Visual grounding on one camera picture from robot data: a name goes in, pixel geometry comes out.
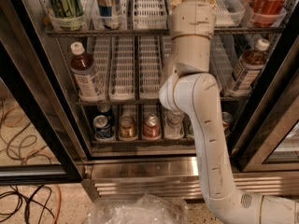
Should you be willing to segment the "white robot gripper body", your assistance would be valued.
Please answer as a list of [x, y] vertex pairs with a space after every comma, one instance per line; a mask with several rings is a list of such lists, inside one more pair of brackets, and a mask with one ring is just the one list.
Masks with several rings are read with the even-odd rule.
[[169, 16], [172, 38], [180, 36], [204, 36], [214, 34], [216, 15], [212, 5], [202, 0], [187, 0], [177, 5]]

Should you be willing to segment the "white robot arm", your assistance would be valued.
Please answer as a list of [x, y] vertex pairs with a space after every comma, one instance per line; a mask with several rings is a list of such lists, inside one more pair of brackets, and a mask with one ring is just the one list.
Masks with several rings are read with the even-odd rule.
[[296, 201], [235, 185], [222, 124], [218, 83], [209, 73], [216, 0], [169, 0], [171, 54], [159, 99], [191, 120], [199, 183], [207, 208], [224, 224], [299, 224]]

